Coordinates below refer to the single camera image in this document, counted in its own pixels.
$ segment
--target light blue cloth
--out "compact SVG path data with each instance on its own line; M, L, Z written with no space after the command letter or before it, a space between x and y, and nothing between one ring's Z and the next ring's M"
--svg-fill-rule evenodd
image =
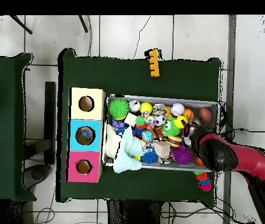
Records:
M114 159L114 172L122 173L127 170L139 170L142 163L131 156L142 156L143 149L139 140L132 135L131 126L129 126L122 135L120 148Z

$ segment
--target dark green table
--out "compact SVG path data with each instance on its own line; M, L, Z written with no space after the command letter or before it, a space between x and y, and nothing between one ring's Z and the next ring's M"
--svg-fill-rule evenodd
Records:
M80 58L72 49L58 58L58 201L68 198L145 199L158 201L197 200L213 206L214 191L197 187L195 175L188 171L140 169L121 174L104 167L99 183L65 181L69 87L98 88L107 94L218 100L220 60L159 61L160 77L151 78L148 60Z
M22 76L31 54L0 57L0 199L35 200L22 184L24 104Z

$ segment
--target red ball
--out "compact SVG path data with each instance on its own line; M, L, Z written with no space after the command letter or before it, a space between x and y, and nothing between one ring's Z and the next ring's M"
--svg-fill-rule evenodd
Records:
M199 116L206 123L209 123L212 119L212 114L206 107L200 109Z

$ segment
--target green spiky ball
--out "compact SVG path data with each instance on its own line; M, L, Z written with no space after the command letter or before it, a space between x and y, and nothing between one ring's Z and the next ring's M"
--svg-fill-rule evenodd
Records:
M161 131L166 137L175 137L180 134L180 129L174 124L175 118L171 117L161 126Z
M109 112L113 119L123 120L129 111L128 101L123 99L116 99L110 102Z

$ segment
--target white ball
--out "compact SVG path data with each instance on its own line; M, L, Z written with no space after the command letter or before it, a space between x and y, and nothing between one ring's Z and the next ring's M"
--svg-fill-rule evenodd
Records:
M140 102L138 100L132 100L129 102L130 111L139 111L140 110Z
M165 123L166 119L164 115L155 115L155 125L161 126Z
M171 107L172 115L179 116L184 113L184 106L181 103L174 103Z

